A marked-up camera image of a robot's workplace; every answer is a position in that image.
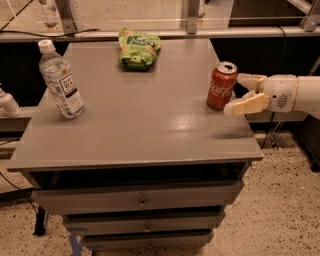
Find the red soda can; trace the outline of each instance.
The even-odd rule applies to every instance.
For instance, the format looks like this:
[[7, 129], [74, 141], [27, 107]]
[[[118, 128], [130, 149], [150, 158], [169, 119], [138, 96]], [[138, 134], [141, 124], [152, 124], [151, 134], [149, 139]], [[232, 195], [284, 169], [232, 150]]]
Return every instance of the red soda can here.
[[212, 71], [207, 104], [214, 110], [223, 110], [230, 101], [234, 85], [237, 81], [237, 66], [231, 62], [218, 63]]

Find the speckled floor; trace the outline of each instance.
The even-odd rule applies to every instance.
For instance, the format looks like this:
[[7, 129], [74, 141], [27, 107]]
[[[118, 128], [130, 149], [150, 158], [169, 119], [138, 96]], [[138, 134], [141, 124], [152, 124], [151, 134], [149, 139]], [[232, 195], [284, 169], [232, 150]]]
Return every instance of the speckled floor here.
[[[256, 132], [262, 144], [264, 134]], [[278, 136], [279, 150], [269, 143], [264, 159], [254, 162], [245, 174], [245, 183], [215, 236], [204, 247], [173, 247], [148, 250], [98, 252], [99, 256], [260, 256], [320, 255], [320, 173], [310, 171], [308, 154], [291, 131]], [[1, 172], [14, 184], [27, 188], [19, 175]], [[0, 192], [14, 190], [0, 178]], [[28, 202], [0, 208], [0, 255], [71, 255], [69, 233], [59, 216], [50, 216], [47, 232], [33, 236], [35, 213]], [[91, 255], [84, 249], [82, 255]]]

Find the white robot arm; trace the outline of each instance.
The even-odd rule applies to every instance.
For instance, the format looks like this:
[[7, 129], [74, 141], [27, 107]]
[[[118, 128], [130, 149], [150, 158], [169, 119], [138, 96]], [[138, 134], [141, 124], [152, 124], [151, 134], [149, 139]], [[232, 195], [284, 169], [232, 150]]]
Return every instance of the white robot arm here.
[[320, 76], [239, 74], [238, 83], [249, 92], [228, 103], [227, 115], [304, 111], [320, 119]]

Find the water bottle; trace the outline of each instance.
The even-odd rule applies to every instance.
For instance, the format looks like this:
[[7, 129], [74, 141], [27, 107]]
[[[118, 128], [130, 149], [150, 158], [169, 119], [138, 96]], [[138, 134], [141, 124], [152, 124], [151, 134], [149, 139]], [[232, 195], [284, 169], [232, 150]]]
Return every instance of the water bottle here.
[[14, 117], [21, 114], [22, 110], [16, 100], [10, 93], [5, 93], [0, 88], [0, 107], [4, 110], [7, 116]]
[[38, 46], [42, 53], [39, 69], [55, 103], [65, 118], [78, 117], [84, 105], [70, 63], [56, 52], [51, 40], [41, 40]]

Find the green chip bag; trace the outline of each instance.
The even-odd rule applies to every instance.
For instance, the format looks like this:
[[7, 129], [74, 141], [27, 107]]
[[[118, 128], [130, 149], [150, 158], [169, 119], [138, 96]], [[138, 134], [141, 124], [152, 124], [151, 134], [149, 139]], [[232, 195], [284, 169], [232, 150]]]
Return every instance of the green chip bag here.
[[135, 70], [146, 70], [154, 63], [161, 46], [158, 36], [121, 28], [118, 37], [120, 63]]

